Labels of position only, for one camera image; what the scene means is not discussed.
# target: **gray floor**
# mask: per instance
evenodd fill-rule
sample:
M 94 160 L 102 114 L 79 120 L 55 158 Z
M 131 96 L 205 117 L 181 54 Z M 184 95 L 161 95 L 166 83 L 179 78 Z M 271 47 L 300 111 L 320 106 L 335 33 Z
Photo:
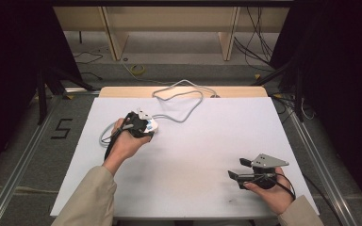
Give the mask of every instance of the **gray floor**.
M 123 59 L 114 62 L 107 50 L 105 35 L 101 33 L 83 33 L 83 44 L 78 43 L 78 33 L 69 32 L 67 37 L 75 54 L 81 52 L 93 52 L 102 54 L 103 57 L 91 64 L 78 64 L 83 73 L 84 80 L 97 87 L 104 86 L 159 86 L 146 80 L 160 82 L 175 82 L 181 79 L 203 86 L 249 86 L 255 81 L 257 69 L 247 66 L 245 58 L 236 49 L 230 61 L 222 60 L 220 44 L 216 34 L 213 33 L 136 33 L 130 36 Z M 246 34 L 239 34 L 240 39 L 247 40 Z M 276 34 L 269 34 L 269 44 L 276 41 Z M 260 53 L 257 42 L 252 48 Z M 87 54 L 77 57 L 79 62 L 88 62 L 96 56 Z M 250 61 L 257 67 L 264 67 L 257 61 Z M 146 73 L 138 77 L 132 77 L 123 64 L 141 64 L 146 68 Z M 98 80 L 91 74 L 95 73 L 103 77 Z M 271 81 L 265 86 L 268 93 L 277 91 L 279 80 Z M 73 87 L 71 83 L 64 82 L 66 87 Z M 43 135 L 38 150 L 34 153 L 25 174 L 12 197 L 5 214 L 0 220 L 0 225 L 50 225 L 53 219 L 49 216 L 55 202 L 58 190 L 64 175 L 73 157 L 75 146 L 81 135 L 84 123 L 88 117 L 94 95 L 75 94 L 63 98 L 56 108 L 46 131 Z M 283 106 L 274 102 L 275 107 L 283 110 Z M 34 99 L 25 111 L 23 119 L 16 133 L 11 138 L 8 149 L 0 156 L 0 187 L 2 187 L 16 167 L 23 154 L 28 141 L 37 129 L 38 100 Z M 321 179 L 307 154 L 307 150 L 286 112 L 280 114 L 280 121 L 288 136 L 289 143 L 294 151 L 301 170 L 324 192 Z M 63 132 L 56 131 L 60 119 L 72 119 L 62 123 L 62 127 L 70 128 L 65 139 L 52 139 L 54 136 L 62 136 Z M 333 180 L 349 204 L 352 214 L 358 225 L 362 225 L 362 193 L 353 178 L 337 157 L 337 154 L 328 139 L 321 122 L 314 118 L 305 120 L 304 125 L 309 130 L 323 160 L 325 161 Z M 326 225 L 337 225 L 337 220 L 330 208 L 326 205 L 320 193 L 308 184 L 314 200 L 321 211 L 321 219 Z M 257 220 L 257 225 L 274 225 L 273 219 Z M 126 225 L 172 225 L 171 222 L 126 222 Z M 196 222 L 196 225 L 209 225 L 208 222 Z

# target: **white cable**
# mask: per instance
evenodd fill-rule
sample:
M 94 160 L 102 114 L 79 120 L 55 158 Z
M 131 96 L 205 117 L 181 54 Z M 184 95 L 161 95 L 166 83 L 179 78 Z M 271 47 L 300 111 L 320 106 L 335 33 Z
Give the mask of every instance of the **white cable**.
M 161 100 L 161 101 L 168 101 L 168 100 L 171 100 L 172 98 L 174 98 L 174 97 L 176 97 L 176 96 L 185 95 L 185 94 L 189 94 L 189 93 L 193 93 L 193 92 L 198 92 L 198 93 L 201 94 L 201 97 L 200 97 L 198 103 L 196 103 L 196 105 L 194 105 L 194 106 L 192 107 L 192 109 L 188 112 L 187 116 L 186 116 L 183 120 L 176 120 L 175 118 L 173 118 L 173 117 L 171 117 L 171 116 L 168 116 L 168 115 L 164 115 L 164 114 L 153 115 L 152 117 L 153 117 L 154 119 L 163 118 L 163 119 L 175 121 L 175 122 L 178 122 L 178 123 L 182 123 L 182 122 L 184 122 L 184 121 L 187 120 L 187 118 L 190 116 L 190 114 L 192 113 L 192 111 L 204 100 L 204 94 L 203 94 L 200 90 L 193 90 L 193 91 L 188 91 L 188 92 L 183 92 L 183 93 L 177 93 L 177 94 L 175 94 L 175 95 L 173 95 L 173 96 L 171 96 L 171 97 L 169 97 L 169 98 L 166 98 L 166 99 L 163 99 L 163 98 L 161 98 L 161 97 L 159 97 L 159 96 L 156 96 L 156 94 L 157 94 L 158 92 L 165 91 L 165 90 L 169 90 L 169 89 L 173 89 L 173 88 L 174 88 L 175 86 L 177 86 L 178 84 L 184 83 L 184 82 L 187 82 L 187 83 L 193 85 L 195 88 L 210 90 L 211 92 L 213 92 L 214 96 L 217 96 L 217 92 L 216 92 L 215 90 L 210 89 L 210 88 L 206 88 L 206 87 L 202 87 L 202 86 L 198 86 L 198 85 L 196 85 L 196 84 L 191 83 L 189 80 L 183 79 L 183 80 L 181 80 L 181 81 L 179 81 L 179 82 L 177 82 L 177 83 L 175 83 L 175 84 L 173 84 L 173 85 L 171 85 L 171 86 L 169 86 L 169 87 L 167 87 L 167 88 L 165 88 L 165 89 L 159 89 L 159 90 L 154 91 L 154 92 L 152 93 L 152 97 L 156 97 L 156 98 L 158 98 L 158 100 Z
M 156 81 L 154 81 L 154 80 L 138 79 L 137 77 L 134 76 L 134 74 L 132 74 L 132 73 L 128 70 L 128 68 L 127 68 L 124 64 L 123 64 L 123 66 L 124 66 L 124 67 L 127 69 L 127 71 L 128 71 L 135 79 L 137 79 L 137 80 L 156 82 Z M 182 123 L 182 122 L 184 122 L 184 121 L 187 120 L 187 118 L 190 116 L 190 114 L 192 113 L 192 111 L 193 111 L 193 110 L 203 101 L 203 99 L 204 99 L 204 94 L 203 94 L 200 90 L 193 90 L 193 91 L 188 91 L 188 92 L 183 92 L 183 93 L 177 93 L 177 94 L 175 94 L 175 95 L 173 95 L 173 96 L 171 96 L 171 97 L 169 97 L 169 98 L 166 98 L 166 99 L 163 99 L 163 98 L 161 98 L 161 97 L 159 97 L 159 96 L 156 96 L 156 94 L 159 93 L 159 92 L 161 92 L 161 91 L 173 89 L 173 88 L 174 88 L 175 86 L 177 86 L 178 84 L 182 84 L 182 83 L 185 83 L 185 82 L 186 82 L 186 83 L 189 83 L 190 85 L 192 85 L 192 86 L 195 87 L 196 89 L 206 89 L 206 90 L 212 92 L 213 95 L 214 95 L 214 97 L 217 97 L 217 96 L 218 96 L 218 95 L 217 95 L 217 92 L 216 92 L 214 89 L 210 89 L 210 88 L 207 88 L 207 87 L 199 86 L 199 85 L 196 85 L 196 84 L 191 83 L 189 80 L 183 79 L 183 80 L 181 80 L 181 81 L 179 81 L 179 82 L 176 82 L 176 83 L 172 84 L 171 86 L 169 86 L 169 87 L 167 87 L 167 88 L 165 88 L 165 89 L 159 89 L 159 90 L 154 91 L 154 92 L 152 93 L 152 97 L 156 97 L 156 98 L 158 98 L 158 100 L 161 100 L 161 101 L 164 101 L 164 102 L 165 102 L 165 101 L 171 100 L 172 98 L 174 98 L 174 97 L 176 97 L 176 96 L 181 96 L 181 95 L 186 95 L 186 94 L 190 94 L 190 93 L 193 93 L 193 92 L 198 92 L 198 93 L 201 94 L 201 97 L 200 97 L 198 103 L 196 103 L 196 105 L 192 107 L 192 109 L 188 112 L 187 116 L 186 116 L 183 120 L 177 120 L 177 119 L 175 119 L 175 118 L 173 118 L 173 117 L 171 117 L 171 116 L 169 116 L 169 115 L 164 115 L 164 114 L 156 114 L 156 115 L 153 115 L 152 118 L 154 118 L 154 119 L 167 119 L 167 120 L 175 121 L 175 122 L 178 122 L 178 123 Z M 113 123 L 111 123 L 110 125 L 108 125 L 107 128 L 102 132 L 101 136 L 99 137 L 99 144 L 100 144 L 102 147 L 104 147 L 104 148 L 106 148 L 106 147 L 108 146 L 108 143 L 105 143 L 105 142 L 103 141 L 103 136 L 104 136 L 104 134 L 107 132 L 107 130 L 109 130 L 110 128 L 112 128 L 112 127 L 114 126 L 114 123 L 115 123 L 115 122 L 113 122 Z
M 304 98 L 302 98 L 301 108 L 302 108 L 302 112 L 304 113 L 304 116 L 305 116 L 308 120 L 313 120 L 313 119 L 314 119 L 314 116 L 316 115 L 316 112 L 313 112 L 313 115 L 312 115 L 311 117 L 308 117 L 308 116 L 306 115 L 306 113 L 304 112 Z
M 106 129 L 104 130 L 104 132 L 102 132 L 101 136 L 99 137 L 99 144 L 100 144 L 102 147 L 104 147 L 104 148 L 106 148 L 106 147 L 108 146 L 108 143 L 105 143 L 105 142 L 103 141 L 104 134 L 107 132 L 107 130 L 113 128 L 114 123 L 115 123 L 115 122 L 113 122 L 113 123 L 111 123 L 110 125 L 108 125 L 108 126 L 106 127 Z

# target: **hand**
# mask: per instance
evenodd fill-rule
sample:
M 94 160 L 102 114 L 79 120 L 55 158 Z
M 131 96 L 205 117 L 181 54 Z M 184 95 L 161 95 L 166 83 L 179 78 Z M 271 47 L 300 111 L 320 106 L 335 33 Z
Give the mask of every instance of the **hand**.
M 275 172 L 284 175 L 281 168 L 275 168 Z M 290 184 L 285 177 L 277 175 L 277 182 L 290 189 Z M 253 183 L 246 183 L 244 186 L 259 195 L 276 215 L 283 214 L 293 202 L 290 194 L 278 185 L 267 190 Z
M 124 119 L 118 119 L 115 122 L 111 134 L 122 125 L 123 121 Z M 102 166 L 114 175 L 125 159 L 134 156 L 137 150 L 150 140 L 150 137 L 135 138 L 128 131 L 122 131 Z

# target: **sleeve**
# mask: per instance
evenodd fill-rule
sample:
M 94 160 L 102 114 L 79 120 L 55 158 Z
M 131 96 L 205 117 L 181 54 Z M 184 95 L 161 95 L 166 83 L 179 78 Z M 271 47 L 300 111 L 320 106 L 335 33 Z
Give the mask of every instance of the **sleeve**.
M 278 216 L 278 220 L 282 226 L 323 226 L 305 196 L 296 199 L 283 214 Z
M 116 187 L 105 167 L 90 169 L 52 225 L 111 225 Z

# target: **floor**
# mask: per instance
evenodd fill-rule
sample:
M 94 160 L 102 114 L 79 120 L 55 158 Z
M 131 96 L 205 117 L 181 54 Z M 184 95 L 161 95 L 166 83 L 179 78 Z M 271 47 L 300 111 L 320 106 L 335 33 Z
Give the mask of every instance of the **floor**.
M 249 86 L 255 81 L 256 75 L 264 76 L 269 73 L 259 70 L 269 68 L 258 60 L 249 59 L 248 62 L 259 69 L 247 66 L 244 54 L 236 48 L 233 49 L 231 60 L 223 61 L 221 47 L 215 33 L 133 33 L 128 38 L 120 61 L 113 61 L 111 58 L 107 39 L 103 33 L 82 32 L 82 43 L 79 42 L 78 32 L 66 32 L 66 37 L 75 60 L 79 62 L 78 67 L 83 73 L 84 81 L 97 88 L 158 86 L 157 82 L 178 81 L 182 78 L 195 79 L 199 85 L 203 86 Z M 237 37 L 246 43 L 251 34 L 241 33 L 237 34 Z M 273 48 L 277 34 L 266 34 L 265 37 L 268 45 Z M 250 48 L 261 57 L 265 57 L 258 39 L 253 40 Z M 145 74 L 141 77 L 132 77 L 124 69 L 124 66 L 131 65 L 144 65 Z M 276 79 L 266 84 L 266 91 L 276 92 L 278 82 L 279 79 Z M 78 90 L 77 86 L 69 82 L 64 81 L 63 84 L 69 90 Z M 46 127 L 41 130 L 38 146 L 30 155 L 17 189 L 4 208 L 0 225 L 50 225 L 52 223 L 53 219 L 49 216 L 50 210 L 96 95 L 96 93 L 88 95 L 73 93 L 65 98 L 48 95 L 48 103 L 52 111 L 51 118 Z M 278 102 L 274 102 L 274 106 L 280 113 L 284 111 L 284 106 Z M 329 181 L 333 182 L 340 197 L 351 211 L 354 224 L 362 225 L 362 193 L 337 157 L 319 119 L 316 117 L 309 119 L 313 114 L 310 109 L 306 113 L 304 123 L 296 123 L 294 114 L 290 111 L 286 110 L 279 114 L 301 170 L 319 187 L 327 200 L 332 200 L 334 195 L 327 193 L 328 186 L 319 176 L 318 163 L 308 150 L 315 149 L 329 172 Z M 16 169 L 19 160 L 23 158 L 25 151 L 30 149 L 29 140 L 34 138 L 34 132 L 39 129 L 38 116 L 38 99 L 35 98 L 30 102 L 7 150 L 0 156 L 0 192 Z M 52 139 L 52 137 L 63 136 L 63 132 L 56 130 L 60 121 L 61 126 L 71 128 L 71 132 L 65 139 Z M 308 131 L 314 147 L 303 141 L 302 134 L 299 132 L 300 128 Z M 310 183 L 307 184 L 321 212 L 321 220 L 325 225 L 337 225 L 336 217 L 320 192 Z M 196 221 L 194 225 L 220 225 L 221 223 L 222 225 L 224 223 L 225 225 L 250 225 L 247 221 Z M 255 223 L 256 225 L 275 225 L 276 220 L 258 219 Z M 127 221 L 122 222 L 122 225 L 173 225 L 173 223 L 171 221 Z

